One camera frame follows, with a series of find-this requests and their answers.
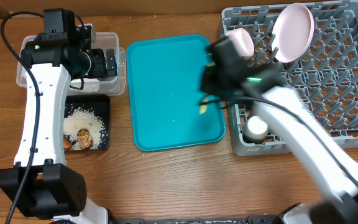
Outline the pink bowl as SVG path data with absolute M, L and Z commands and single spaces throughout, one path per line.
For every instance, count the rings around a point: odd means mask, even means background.
M 241 57 L 250 59 L 254 54 L 254 42 L 250 34 L 243 28 L 233 29 L 226 32 L 234 45 L 235 50 Z

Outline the yellow plastic spoon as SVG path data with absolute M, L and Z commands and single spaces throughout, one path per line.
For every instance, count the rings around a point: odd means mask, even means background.
M 209 99 L 208 97 L 203 98 L 200 101 L 200 109 L 199 109 L 199 114 L 204 114 L 207 109 L 208 109 L 208 104 L 209 104 Z

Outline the white rice pile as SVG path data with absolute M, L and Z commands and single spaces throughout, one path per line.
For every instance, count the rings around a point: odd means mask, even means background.
M 75 108 L 64 118 L 63 135 L 71 142 L 72 151 L 84 151 L 77 143 L 77 132 L 86 128 L 93 139 L 91 150 L 102 150 L 108 144 L 109 134 L 102 117 L 84 108 Z

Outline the pale green cup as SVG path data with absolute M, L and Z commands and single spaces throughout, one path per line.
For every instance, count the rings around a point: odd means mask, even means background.
M 269 127 L 260 116 L 252 116 L 245 123 L 243 129 L 243 136 L 250 142 L 260 143 L 263 142 L 267 136 Z

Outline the brown food scrap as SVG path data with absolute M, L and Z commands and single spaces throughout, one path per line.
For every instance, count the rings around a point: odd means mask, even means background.
M 93 139 L 88 129 L 83 128 L 77 132 L 77 143 L 82 150 L 89 150 L 93 146 Z

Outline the pink plate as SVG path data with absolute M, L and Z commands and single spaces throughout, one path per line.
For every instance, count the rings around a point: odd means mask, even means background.
M 272 50 L 278 49 L 275 58 L 289 63 L 300 58 L 310 46 L 314 34 L 314 17 L 301 3 L 287 6 L 273 26 Z

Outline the orange carrot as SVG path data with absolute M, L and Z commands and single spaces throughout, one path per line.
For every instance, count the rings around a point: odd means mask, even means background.
M 72 149 L 71 142 L 65 136 L 63 137 L 63 149 L 65 151 L 70 151 Z

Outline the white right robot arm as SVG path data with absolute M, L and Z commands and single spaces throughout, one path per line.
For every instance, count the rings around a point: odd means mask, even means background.
M 215 102 L 250 103 L 253 114 L 286 143 L 317 185 L 322 200 L 299 203 L 274 223 L 358 223 L 358 163 L 304 107 L 298 92 L 273 66 L 250 67 L 236 40 L 224 37 L 206 49 L 211 57 L 200 90 Z

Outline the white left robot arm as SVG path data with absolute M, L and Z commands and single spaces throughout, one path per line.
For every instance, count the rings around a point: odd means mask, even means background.
M 44 31 L 15 53 L 25 70 L 24 128 L 11 168 L 0 170 L 0 188 L 11 211 L 52 223 L 114 223 L 112 212 L 87 196 L 84 177 L 69 168 L 63 120 L 73 80 L 117 75 L 113 49 L 92 49 L 91 25 L 67 9 L 41 13 Z

